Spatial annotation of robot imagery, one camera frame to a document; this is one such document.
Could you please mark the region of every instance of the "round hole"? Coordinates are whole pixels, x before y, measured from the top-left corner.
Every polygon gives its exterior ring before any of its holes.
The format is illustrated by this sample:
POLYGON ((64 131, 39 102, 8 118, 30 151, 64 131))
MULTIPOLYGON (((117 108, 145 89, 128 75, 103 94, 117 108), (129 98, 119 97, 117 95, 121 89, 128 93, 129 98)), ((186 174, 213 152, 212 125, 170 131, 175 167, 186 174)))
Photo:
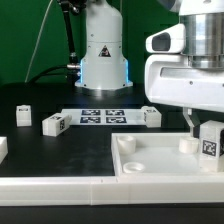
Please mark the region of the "round hole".
POLYGON ((145 166, 142 163, 130 162, 123 165, 125 173, 142 173, 145 170, 145 166))

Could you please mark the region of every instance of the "green background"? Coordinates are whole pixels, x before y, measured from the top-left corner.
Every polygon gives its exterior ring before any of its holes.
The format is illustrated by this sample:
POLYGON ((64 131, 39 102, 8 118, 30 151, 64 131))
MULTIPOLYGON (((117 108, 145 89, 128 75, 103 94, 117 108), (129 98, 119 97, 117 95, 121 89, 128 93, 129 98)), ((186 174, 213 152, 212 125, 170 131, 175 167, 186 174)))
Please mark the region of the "green background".
MULTIPOLYGON (((40 26, 50 0, 0 1, 0 85, 24 82, 40 26)), ((120 9, 120 0, 108 0, 120 9)), ((166 11, 156 0, 122 0, 123 54, 129 60, 129 79, 143 83, 144 64, 149 56, 146 38, 178 23, 177 14, 166 11)), ((79 58, 85 54, 85 14, 71 16, 79 58)), ((61 8, 54 0, 30 78, 41 71, 68 62, 68 47, 61 8)), ((62 82, 61 78, 42 81, 62 82)))

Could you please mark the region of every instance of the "warning label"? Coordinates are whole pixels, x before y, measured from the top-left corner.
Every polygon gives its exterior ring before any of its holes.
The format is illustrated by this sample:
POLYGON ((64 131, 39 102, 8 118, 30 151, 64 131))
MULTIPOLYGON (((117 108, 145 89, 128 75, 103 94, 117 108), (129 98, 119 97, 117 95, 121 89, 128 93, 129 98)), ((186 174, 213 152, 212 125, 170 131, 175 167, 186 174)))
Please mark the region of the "warning label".
POLYGON ((103 47, 102 51, 100 52, 99 57, 111 57, 110 52, 106 45, 103 47))

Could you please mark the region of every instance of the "white cube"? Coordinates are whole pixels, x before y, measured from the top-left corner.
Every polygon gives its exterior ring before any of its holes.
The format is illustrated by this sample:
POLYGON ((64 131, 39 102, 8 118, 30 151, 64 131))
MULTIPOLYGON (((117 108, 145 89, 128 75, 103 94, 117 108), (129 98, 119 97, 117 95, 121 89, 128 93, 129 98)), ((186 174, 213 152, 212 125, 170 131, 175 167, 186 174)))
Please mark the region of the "white cube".
POLYGON ((7 138, 0 137, 0 164, 8 154, 7 138))
POLYGON ((208 121, 200 126, 200 168, 224 171, 224 123, 208 121))
POLYGON ((43 135, 58 136, 67 130, 72 120, 71 115, 56 113, 42 121, 43 135))
POLYGON ((16 107, 17 127, 31 126, 31 107, 29 105, 21 105, 16 107))
POLYGON ((162 115, 155 107, 144 106, 141 110, 148 128, 161 127, 162 115))

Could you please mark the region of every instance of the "black table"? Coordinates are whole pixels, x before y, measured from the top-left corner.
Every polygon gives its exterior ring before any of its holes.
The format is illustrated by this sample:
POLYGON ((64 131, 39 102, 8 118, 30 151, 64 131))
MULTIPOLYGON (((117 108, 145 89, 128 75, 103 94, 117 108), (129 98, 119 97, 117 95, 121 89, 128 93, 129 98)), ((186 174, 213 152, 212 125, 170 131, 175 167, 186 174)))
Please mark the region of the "black table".
MULTIPOLYGON (((42 135, 42 120, 63 108, 132 108, 151 105, 142 85, 117 97, 93 97, 66 84, 10 84, 0 89, 0 136, 8 157, 0 177, 114 176, 111 133, 187 131, 181 108, 156 105, 160 129, 145 126, 71 126, 57 138, 42 135), (32 126, 16 127, 16 106, 31 105, 32 126)), ((202 121, 221 113, 199 111, 202 121)), ((1 207, 1 223, 223 223, 224 204, 1 207)))

